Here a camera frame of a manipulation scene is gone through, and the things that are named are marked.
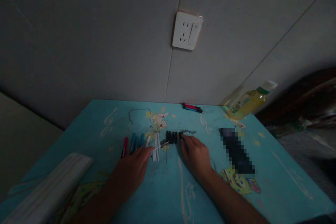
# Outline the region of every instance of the black phone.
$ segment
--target black phone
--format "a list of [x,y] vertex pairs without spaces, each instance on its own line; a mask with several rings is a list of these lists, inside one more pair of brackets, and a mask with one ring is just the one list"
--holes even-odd
[[235,129],[220,128],[220,137],[226,147],[226,152],[229,154],[233,169],[238,174],[255,174],[255,167],[247,156],[244,145],[239,140],[239,136]]

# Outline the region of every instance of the white outlet plate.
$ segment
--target white outlet plate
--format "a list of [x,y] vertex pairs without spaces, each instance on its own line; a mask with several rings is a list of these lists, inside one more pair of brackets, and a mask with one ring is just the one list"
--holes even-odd
[[178,12],[175,20],[173,46],[194,50],[202,24],[202,17]]

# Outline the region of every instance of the hand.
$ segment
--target hand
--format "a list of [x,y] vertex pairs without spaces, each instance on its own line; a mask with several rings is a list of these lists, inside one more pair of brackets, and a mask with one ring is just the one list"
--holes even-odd
[[132,155],[118,161],[113,172],[109,176],[104,189],[118,201],[119,205],[131,197],[145,178],[148,160],[153,147],[140,147]]
[[209,149],[194,136],[182,135],[182,139],[184,139],[181,140],[184,159],[191,173],[201,182],[213,171]]

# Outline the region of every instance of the table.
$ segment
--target table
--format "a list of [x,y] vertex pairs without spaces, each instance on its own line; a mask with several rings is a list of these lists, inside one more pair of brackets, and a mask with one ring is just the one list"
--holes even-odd
[[[333,202],[281,147],[253,115],[231,120],[219,106],[199,105],[204,114],[180,104],[93,100],[59,140],[14,187],[1,204],[0,221],[70,153],[94,159],[65,204],[50,223],[62,223],[104,185],[120,158],[124,137],[186,131],[208,148],[217,173],[271,223],[296,223],[335,211]],[[234,128],[256,168],[252,176],[231,170],[219,128]],[[118,211],[112,223],[223,223],[203,188],[183,163],[179,145],[160,149],[159,162],[149,161],[138,191]]]

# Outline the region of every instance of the floor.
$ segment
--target floor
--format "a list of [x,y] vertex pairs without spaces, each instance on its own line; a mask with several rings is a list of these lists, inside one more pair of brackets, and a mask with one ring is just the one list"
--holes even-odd
[[[308,129],[278,141],[336,204],[336,186],[313,161],[314,158],[336,158],[336,129]],[[336,222],[336,213],[330,217]]]

